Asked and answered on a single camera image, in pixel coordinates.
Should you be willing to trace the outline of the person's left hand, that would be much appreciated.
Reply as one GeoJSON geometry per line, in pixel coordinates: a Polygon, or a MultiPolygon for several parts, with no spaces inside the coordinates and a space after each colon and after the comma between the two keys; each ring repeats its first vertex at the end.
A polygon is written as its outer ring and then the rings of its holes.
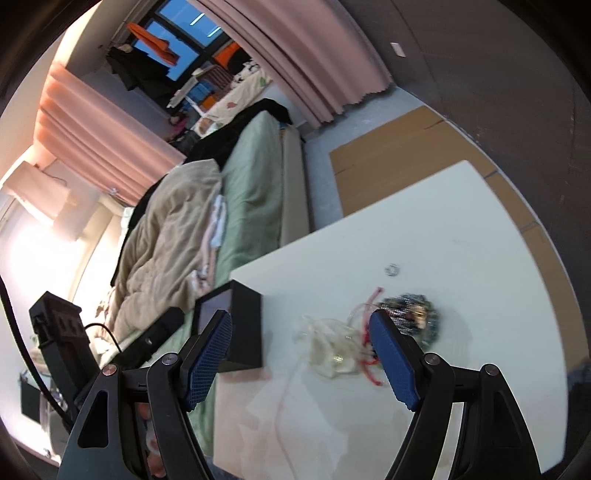
{"type": "Polygon", "coordinates": [[[137,403],[136,410],[145,423],[145,443],[147,447],[146,462],[148,470],[153,477],[162,479],[166,476],[166,470],[160,455],[149,404],[137,403]]]}

